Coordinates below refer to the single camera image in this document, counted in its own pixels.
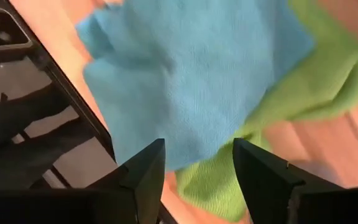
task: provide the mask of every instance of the black plastic part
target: black plastic part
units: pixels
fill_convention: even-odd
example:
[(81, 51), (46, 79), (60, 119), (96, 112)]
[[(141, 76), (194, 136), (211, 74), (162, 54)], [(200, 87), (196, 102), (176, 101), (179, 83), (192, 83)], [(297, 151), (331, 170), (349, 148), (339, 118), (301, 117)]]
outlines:
[[(7, 101), (7, 100), (8, 100), (7, 95), (5, 93), (1, 93), (0, 101), (4, 102), (4, 101)], [(24, 140), (29, 140), (30, 139), (30, 136), (24, 130), (20, 131), (19, 134), (22, 136), (22, 138)]]
[(9, 40), (0, 38), (0, 63), (22, 60), (33, 48), (32, 41), (18, 26), (15, 19), (3, 9), (0, 9), (1, 34), (9, 37)]
[(285, 224), (292, 190), (304, 184), (287, 172), (287, 161), (243, 140), (235, 139), (234, 167), (255, 224)]
[(27, 57), (37, 66), (39, 70), (44, 71), (50, 79), (56, 84), (65, 94), (67, 100), (74, 110), (81, 116), (86, 123), (88, 123), (95, 133), (96, 138), (106, 149), (108, 154), (115, 160), (114, 150), (112, 147), (111, 137), (106, 128), (100, 122), (98, 117), (92, 112), (91, 108), (86, 104), (84, 99), (78, 93), (76, 88), (71, 84), (71, 81), (67, 78), (57, 62), (54, 61), (52, 56), (48, 53), (46, 48), (41, 44), (37, 36), (32, 32), (30, 27), (25, 23), (20, 14), (15, 10), (12, 4), (8, 0), (0, 0), (0, 8), (8, 11), (20, 25), (22, 30), (27, 34), (32, 41), (33, 48), (27, 53)]
[(243, 139), (234, 167), (255, 224), (358, 223), (358, 189), (344, 189)]
[(158, 139), (87, 189), (0, 191), (0, 223), (155, 224), (164, 168)]

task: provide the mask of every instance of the wooden surface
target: wooden surface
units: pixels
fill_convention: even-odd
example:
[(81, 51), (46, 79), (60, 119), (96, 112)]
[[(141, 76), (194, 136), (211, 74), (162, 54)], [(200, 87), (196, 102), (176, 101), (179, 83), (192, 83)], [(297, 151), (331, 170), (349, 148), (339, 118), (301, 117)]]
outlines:
[[(358, 0), (320, 0), (328, 11), (358, 35)], [(76, 36), (74, 24), (101, 0), (11, 0), (67, 77), (101, 121), (103, 118), (86, 86), (83, 66), (90, 56)], [(340, 184), (358, 186), (358, 108), (324, 122), (278, 123), (266, 135), (279, 156), (290, 161), (315, 161), (332, 167)], [(175, 178), (168, 174), (162, 201), (179, 223), (226, 223), (182, 202)]]

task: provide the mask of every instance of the towel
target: towel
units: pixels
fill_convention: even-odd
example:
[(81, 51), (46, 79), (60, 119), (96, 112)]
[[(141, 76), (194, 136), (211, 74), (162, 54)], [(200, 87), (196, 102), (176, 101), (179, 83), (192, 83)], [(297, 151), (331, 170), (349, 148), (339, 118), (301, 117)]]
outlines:
[(165, 138), (167, 170), (214, 156), (313, 48), (282, 0), (126, 0), (76, 28), (117, 163)]
[[(312, 0), (290, 0), (316, 48), (278, 82), (237, 130), (267, 148), (264, 127), (280, 120), (326, 119), (358, 104), (358, 40)], [(232, 162), (232, 141), (212, 159), (179, 170), (178, 194), (192, 205), (229, 221), (238, 221), (246, 205)]]

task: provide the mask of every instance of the cloth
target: cloth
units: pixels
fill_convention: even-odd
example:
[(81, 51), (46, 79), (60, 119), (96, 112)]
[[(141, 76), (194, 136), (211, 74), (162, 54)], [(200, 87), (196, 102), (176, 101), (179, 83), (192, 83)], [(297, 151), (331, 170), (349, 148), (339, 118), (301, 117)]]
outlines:
[(313, 48), (282, 0), (126, 0), (76, 28), (117, 163), (164, 138), (167, 170), (215, 155)]
[(0, 102), (0, 143), (13, 138), (31, 122), (56, 115), (69, 105), (53, 84), (26, 96)]
[(64, 153), (94, 137), (80, 118), (0, 149), (0, 190), (28, 189)]
[[(358, 40), (314, 1), (289, 3), (316, 48), (264, 96), (234, 135), (264, 148), (262, 130), (275, 121), (333, 118), (358, 103)], [(176, 172), (177, 190), (192, 205), (238, 221), (246, 205), (231, 151), (232, 139), (212, 159)]]

